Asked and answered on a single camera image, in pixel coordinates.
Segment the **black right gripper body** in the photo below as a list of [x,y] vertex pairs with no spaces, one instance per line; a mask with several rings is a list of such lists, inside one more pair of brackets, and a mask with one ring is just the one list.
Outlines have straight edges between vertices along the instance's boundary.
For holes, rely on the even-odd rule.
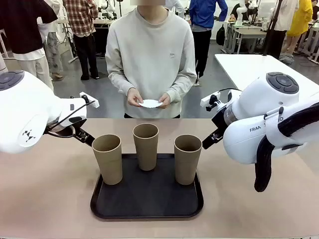
[[213,123],[217,127],[217,130],[214,133],[218,134],[218,136],[223,136],[225,130],[228,127],[224,119],[225,110],[226,110],[226,107],[221,108],[220,110],[217,111],[216,115],[212,118]]

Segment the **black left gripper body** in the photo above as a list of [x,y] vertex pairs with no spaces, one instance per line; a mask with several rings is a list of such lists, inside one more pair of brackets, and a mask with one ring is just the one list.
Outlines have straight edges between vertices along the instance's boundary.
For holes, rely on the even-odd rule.
[[86,139],[86,133],[85,131],[81,128],[81,125],[79,124],[74,124],[72,125],[72,127],[74,128],[74,137],[76,139]]

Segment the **person's left hand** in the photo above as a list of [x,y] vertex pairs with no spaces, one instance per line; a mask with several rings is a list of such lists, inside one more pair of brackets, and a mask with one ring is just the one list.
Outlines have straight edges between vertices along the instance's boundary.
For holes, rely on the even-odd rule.
[[159,103],[161,103],[161,105],[158,106],[159,109],[166,109],[170,105],[170,96],[167,93],[164,93],[160,97]]

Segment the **person's right hand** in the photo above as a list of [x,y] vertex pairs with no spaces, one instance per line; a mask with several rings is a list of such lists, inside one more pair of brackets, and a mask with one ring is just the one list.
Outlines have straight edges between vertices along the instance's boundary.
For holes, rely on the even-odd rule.
[[136,88],[130,88],[128,90],[127,102],[129,105],[134,107],[141,107],[141,104],[144,102],[139,91]]

